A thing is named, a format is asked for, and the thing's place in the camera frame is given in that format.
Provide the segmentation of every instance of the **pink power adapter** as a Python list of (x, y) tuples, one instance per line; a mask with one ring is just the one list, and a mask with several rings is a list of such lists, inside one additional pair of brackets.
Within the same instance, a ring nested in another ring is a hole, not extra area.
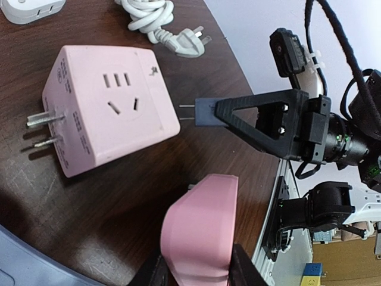
[(208, 175), (169, 208), (160, 247), (180, 286), (227, 285), (237, 193), (237, 177)]
[(154, 53), (120, 46), (64, 46), (42, 93), (44, 113), (67, 177), (177, 135), (180, 123)]

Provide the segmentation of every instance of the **white plug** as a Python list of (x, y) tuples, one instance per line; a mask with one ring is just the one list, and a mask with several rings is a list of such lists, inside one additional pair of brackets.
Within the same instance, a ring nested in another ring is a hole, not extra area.
[(212, 38), (202, 36), (203, 27), (195, 30), (184, 29), (178, 35), (164, 30), (161, 26), (173, 21), (172, 1), (165, 0), (115, 0), (130, 14), (132, 22), (129, 24), (131, 31), (139, 30), (147, 34), (151, 43), (162, 43), (180, 57), (197, 58), (204, 54), (205, 45)]
[(0, 0), (4, 16), (14, 24), (28, 24), (61, 11), (66, 0)]
[(154, 53), (119, 46), (65, 46), (42, 93), (45, 112), (30, 128), (49, 124), (67, 177), (177, 135), (174, 111)]

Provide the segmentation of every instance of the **electrical plug prong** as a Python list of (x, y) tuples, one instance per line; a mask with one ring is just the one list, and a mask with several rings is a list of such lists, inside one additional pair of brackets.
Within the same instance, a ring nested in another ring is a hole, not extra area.
[(205, 38), (203, 38), (201, 40), (202, 44), (205, 46), (207, 43), (211, 42), (212, 41), (212, 37), (211, 36), (206, 36)]
[(33, 148), (41, 148), (41, 147), (49, 146), (51, 144), (58, 142), (59, 140), (61, 140), (60, 137), (50, 137), (46, 140), (34, 143)]
[(194, 104), (181, 104), (179, 105), (180, 108), (195, 108)]
[(28, 129), (30, 128), (36, 128), (39, 126), (47, 125), (48, 123), (52, 123), (57, 120), (61, 120), (65, 118), (65, 115), (61, 114), (59, 116), (54, 115), (50, 112), (43, 112), (39, 114), (35, 114), (28, 117), (28, 122), (26, 123), (26, 127)]
[(202, 31), (203, 31), (203, 30), (204, 30), (204, 27), (199, 26), (199, 27), (197, 27), (196, 29), (194, 29), (193, 32), (194, 32), (194, 34), (195, 34), (195, 36), (196, 36), (197, 38), (200, 38), (200, 37), (202, 36)]

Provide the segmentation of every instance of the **wooden table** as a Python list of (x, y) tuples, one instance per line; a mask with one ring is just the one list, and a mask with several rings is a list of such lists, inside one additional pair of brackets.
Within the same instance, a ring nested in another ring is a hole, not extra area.
[(41, 93), (63, 45), (152, 48), (175, 106), (197, 97), (251, 90), (202, 0), (176, 0), (168, 30), (205, 27), (204, 56), (179, 58), (145, 35), (112, 0), (67, 0), (57, 15), (16, 26), (0, 14), (0, 223), (56, 261), (107, 285), (126, 285), (158, 245), (167, 208), (209, 173), (239, 176), (235, 241), (252, 254), (266, 214), (278, 159), (256, 152), (223, 128), (182, 124), (180, 135), (72, 179), (53, 148), (21, 152), (43, 139), (26, 117), (43, 111)]

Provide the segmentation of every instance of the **white cable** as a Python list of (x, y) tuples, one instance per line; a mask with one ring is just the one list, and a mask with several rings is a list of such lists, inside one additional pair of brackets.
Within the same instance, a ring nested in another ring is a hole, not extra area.
[(196, 58), (204, 54), (204, 46), (211, 41), (207, 36), (200, 40), (203, 27), (195, 30), (184, 29), (178, 35), (164, 30), (161, 26), (173, 21), (174, 5), (166, 0), (115, 0), (130, 14), (132, 22), (128, 28), (147, 34), (151, 43), (162, 43), (181, 57)]
[(310, 54), (307, 46), (303, 45), (304, 55), (307, 60), (307, 66), (305, 71), (297, 74), (300, 88), (302, 91), (308, 92), (310, 98), (317, 98), (320, 94), (323, 94), (323, 82), (318, 74), (318, 68), (325, 68), (324, 62), (320, 61), (318, 64), (314, 64), (313, 57), (321, 57), (320, 51), (315, 51)]

